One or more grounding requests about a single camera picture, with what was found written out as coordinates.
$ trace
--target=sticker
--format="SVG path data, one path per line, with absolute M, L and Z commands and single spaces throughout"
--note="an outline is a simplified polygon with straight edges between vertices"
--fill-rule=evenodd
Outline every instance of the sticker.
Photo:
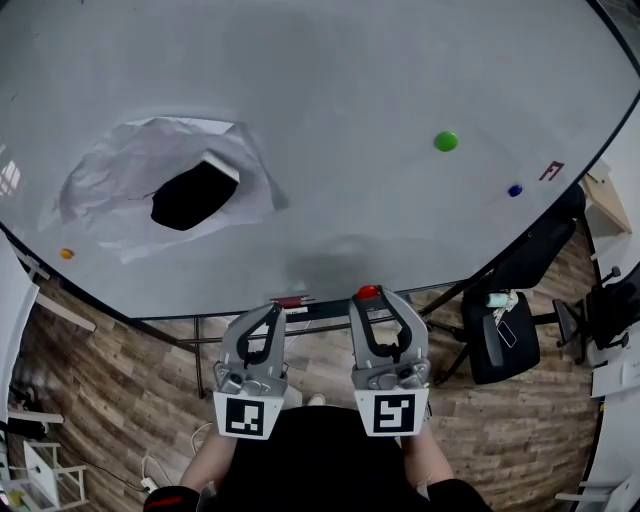
M 375 397 L 373 431 L 375 433 L 411 432 L 414 428 L 414 395 L 379 395 Z
M 264 427 L 264 403 L 229 398 L 226 427 L 229 433 L 261 436 Z
M 547 167 L 547 170 L 542 173 L 542 176 L 540 176 L 538 181 L 544 180 L 545 177 L 549 174 L 551 176 L 549 176 L 549 179 L 547 181 L 551 181 L 553 178 L 555 178 L 558 175 L 558 173 L 562 170 L 563 167 L 564 167 L 564 164 L 562 162 L 556 162 L 554 160 L 553 162 L 551 162 L 551 165 Z

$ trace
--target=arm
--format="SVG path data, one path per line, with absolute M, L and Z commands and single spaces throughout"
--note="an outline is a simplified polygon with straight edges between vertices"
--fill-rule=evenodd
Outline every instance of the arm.
M 453 478 L 453 471 L 436 443 L 428 424 L 417 436 L 402 438 L 404 470 L 414 489 L 420 484 L 435 484 Z
M 221 436 L 212 425 L 198 453 L 182 475 L 180 485 L 200 493 L 209 482 L 215 482 L 219 489 L 231 466 L 237 441 L 235 437 Z
M 417 436 L 403 437 L 402 451 L 409 484 L 420 495 L 428 497 L 435 510 L 491 512 L 473 487 L 454 479 L 451 466 L 429 425 L 425 423 Z

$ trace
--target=phone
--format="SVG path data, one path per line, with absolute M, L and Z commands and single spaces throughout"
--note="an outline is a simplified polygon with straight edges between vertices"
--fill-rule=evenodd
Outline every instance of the phone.
M 516 344 L 516 341 L 518 341 L 518 338 L 516 338 L 513 331 L 509 329 L 509 326 L 504 321 L 498 325 L 498 333 L 509 348 L 512 348 Z

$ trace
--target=green ball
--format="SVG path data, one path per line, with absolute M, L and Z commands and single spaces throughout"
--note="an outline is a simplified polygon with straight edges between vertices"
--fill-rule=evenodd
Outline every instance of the green ball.
M 458 146 L 458 136 L 454 132 L 439 133 L 434 141 L 440 151 L 452 151 Z

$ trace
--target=wooden floor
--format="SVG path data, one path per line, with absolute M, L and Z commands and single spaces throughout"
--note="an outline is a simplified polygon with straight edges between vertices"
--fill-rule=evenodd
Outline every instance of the wooden floor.
M 526 293 L 534 314 L 544 313 L 552 310 L 552 298 L 577 300 L 594 282 L 586 238 L 577 233 L 540 285 Z M 98 325 L 89 334 L 34 306 L 14 382 L 33 384 L 45 408 L 65 416 L 64 426 L 54 427 L 50 437 L 136 486 L 141 457 L 151 454 L 177 482 L 191 458 L 191 434 L 213 419 L 212 406 L 196 398 L 193 355 L 129 329 L 55 282 L 43 284 L 43 291 Z M 417 293 L 413 301 L 424 304 L 433 295 Z M 434 318 L 459 324 L 458 310 L 459 302 L 452 301 Z M 203 334 L 221 334 L 226 323 L 207 321 Z M 158 325 L 183 337 L 193 335 L 187 321 Z M 377 329 L 382 337 L 393 332 L 393 326 Z M 553 496 L 575 491 L 593 441 L 597 405 L 589 399 L 590 371 L 574 366 L 573 356 L 556 348 L 557 327 L 538 328 L 538 335 L 542 360 L 533 370 L 475 386 L 465 363 L 430 396 L 431 425 L 456 475 L 476 486 L 495 510 L 559 510 Z M 348 331 L 288 340 L 290 383 L 306 396 L 322 392 L 329 403 L 353 407 Z M 438 332 L 432 333 L 429 347 L 436 370 L 448 367 L 461 348 Z M 213 387 L 217 348 L 207 346 L 204 352 L 205 383 Z M 11 441 L 15 454 L 18 440 Z M 75 455 L 68 458 L 79 462 Z M 153 465 L 148 473 L 163 481 Z M 90 468 L 87 486 L 91 503 L 86 510 L 141 510 L 144 495 L 102 471 Z

